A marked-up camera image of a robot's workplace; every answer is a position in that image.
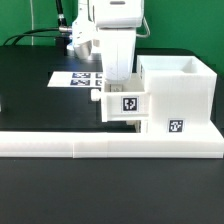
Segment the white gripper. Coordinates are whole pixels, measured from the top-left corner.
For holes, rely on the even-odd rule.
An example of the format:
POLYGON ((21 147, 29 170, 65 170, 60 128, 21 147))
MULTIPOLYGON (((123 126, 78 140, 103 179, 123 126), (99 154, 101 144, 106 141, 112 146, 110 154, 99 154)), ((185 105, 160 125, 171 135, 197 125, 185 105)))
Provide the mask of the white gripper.
POLYGON ((99 29, 97 34, 104 80, 112 84, 111 92, 122 92, 121 84, 128 82, 132 74, 136 30, 99 29))

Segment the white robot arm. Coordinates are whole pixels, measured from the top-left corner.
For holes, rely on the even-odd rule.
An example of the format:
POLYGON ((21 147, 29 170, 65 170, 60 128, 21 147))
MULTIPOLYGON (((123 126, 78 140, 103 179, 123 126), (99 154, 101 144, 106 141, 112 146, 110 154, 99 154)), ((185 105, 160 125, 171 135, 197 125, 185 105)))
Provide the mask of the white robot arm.
POLYGON ((132 74, 136 29, 144 22, 144 0, 78 0, 71 46, 79 59, 101 56, 103 81, 121 91, 132 74))

